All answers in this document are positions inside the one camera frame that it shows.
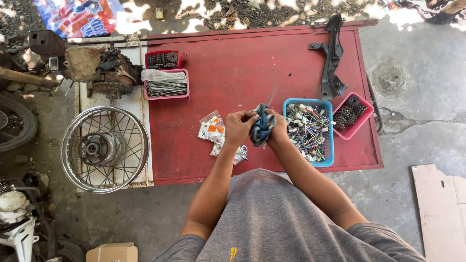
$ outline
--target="hand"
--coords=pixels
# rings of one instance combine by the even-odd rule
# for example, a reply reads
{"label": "hand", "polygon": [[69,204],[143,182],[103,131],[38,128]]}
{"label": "hand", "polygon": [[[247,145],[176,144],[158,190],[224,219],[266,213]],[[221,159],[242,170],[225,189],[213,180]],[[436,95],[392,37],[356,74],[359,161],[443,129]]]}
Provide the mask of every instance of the hand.
{"label": "hand", "polygon": [[244,110],[228,114],[225,121],[225,144],[232,145],[234,148],[240,147],[258,118],[257,113]]}
{"label": "hand", "polygon": [[275,110],[271,108],[265,109],[265,113],[268,115],[274,115],[277,120],[277,124],[275,124],[270,131],[270,137],[267,140],[267,144],[277,144],[282,141],[289,141],[287,134],[287,122],[283,115],[275,112]]}

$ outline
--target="pink plastic basket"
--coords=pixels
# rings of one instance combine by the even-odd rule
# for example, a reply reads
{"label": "pink plastic basket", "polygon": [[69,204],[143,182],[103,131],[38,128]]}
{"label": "pink plastic basket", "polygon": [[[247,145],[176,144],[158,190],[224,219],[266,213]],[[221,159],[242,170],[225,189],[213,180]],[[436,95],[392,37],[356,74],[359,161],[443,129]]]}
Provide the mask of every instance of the pink plastic basket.
{"label": "pink plastic basket", "polygon": [[179,68],[179,69],[168,69],[168,70],[164,70],[164,72],[167,72],[167,73],[176,73],[176,72],[184,72],[185,75],[186,75],[186,89],[187,89],[187,93],[186,95],[182,95],[182,96],[169,96],[169,97],[149,97],[149,94],[147,93],[147,89],[144,88],[144,97],[147,99],[147,100],[159,100],[159,99],[170,99],[170,98],[183,98],[183,97],[188,97],[189,96],[189,76],[188,76],[188,71],[186,69],[183,69],[183,68]]}
{"label": "pink plastic basket", "polygon": [[359,102],[367,106],[367,109],[360,117],[356,119],[356,121],[354,122],[354,125],[346,125],[345,130],[343,132],[340,133],[335,128],[333,129],[333,132],[335,132],[335,134],[337,134],[339,137],[343,138],[344,140],[349,140],[350,138],[352,138],[354,134],[356,134],[357,130],[364,124],[364,122],[366,122],[366,120],[374,113],[374,107],[372,106],[372,104],[364,100],[364,98],[362,98],[357,93],[351,92],[345,97],[345,99],[343,99],[340,105],[338,105],[338,107],[336,107],[335,110],[333,110],[333,115],[338,111],[338,109],[340,109],[340,107],[345,103],[345,101],[350,96],[357,96],[359,98]]}

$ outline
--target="red metal sheet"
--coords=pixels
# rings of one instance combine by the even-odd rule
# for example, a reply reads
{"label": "red metal sheet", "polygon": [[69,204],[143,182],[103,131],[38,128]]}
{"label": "red metal sheet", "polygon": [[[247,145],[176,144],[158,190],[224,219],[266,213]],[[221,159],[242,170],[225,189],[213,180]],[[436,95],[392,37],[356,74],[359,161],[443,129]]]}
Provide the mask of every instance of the red metal sheet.
{"label": "red metal sheet", "polygon": [[[321,29],[274,30],[241,34],[202,35],[149,41],[147,52],[178,50],[188,54],[183,67],[189,72],[191,99],[149,101],[154,185],[200,182],[215,162],[213,143],[197,138],[199,119],[217,109],[223,118],[230,112],[254,109],[271,89],[278,91],[271,107],[282,111],[287,98],[320,98],[325,56],[308,50],[311,42],[324,42]],[[343,57],[336,70],[348,92],[370,100],[357,27],[343,27]],[[338,105],[343,97],[331,100]],[[321,172],[382,168],[382,156],[371,117],[348,141],[335,137],[335,162]],[[233,168],[233,175],[265,168],[283,168],[266,147],[246,141],[248,161]]]}

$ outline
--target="black plastic bracket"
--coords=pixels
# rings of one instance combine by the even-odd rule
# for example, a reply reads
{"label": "black plastic bracket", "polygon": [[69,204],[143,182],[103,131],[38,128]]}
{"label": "black plastic bracket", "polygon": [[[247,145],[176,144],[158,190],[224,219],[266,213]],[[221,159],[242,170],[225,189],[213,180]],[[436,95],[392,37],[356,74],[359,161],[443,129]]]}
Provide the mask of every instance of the black plastic bracket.
{"label": "black plastic bracket", "polygon": [[330,32],[330,43],[311,43],[309,50],[322,49],[327,56],[323,67],[321,79],[321,101],[330,100],[336,96],[341,96],[348,85],[342,83],[335,75],[335,70],[343,55],[343,48],[340,43],[340,28],[343,20],[341,14],[330,17],[324,30]]}

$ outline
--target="chrome rim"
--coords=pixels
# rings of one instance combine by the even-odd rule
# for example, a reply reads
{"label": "chrome rim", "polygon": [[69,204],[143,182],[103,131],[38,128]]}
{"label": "chrome rim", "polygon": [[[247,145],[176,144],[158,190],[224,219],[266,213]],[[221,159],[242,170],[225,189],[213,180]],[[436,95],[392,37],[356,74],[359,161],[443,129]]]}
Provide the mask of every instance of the chrome rim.
{"label": "chrome rim", "polygon": [[147,132],[128,111],[97,106],[79,114],[66,128],[62,167],[78,188],[110,193],[135,180],[149,155]]}

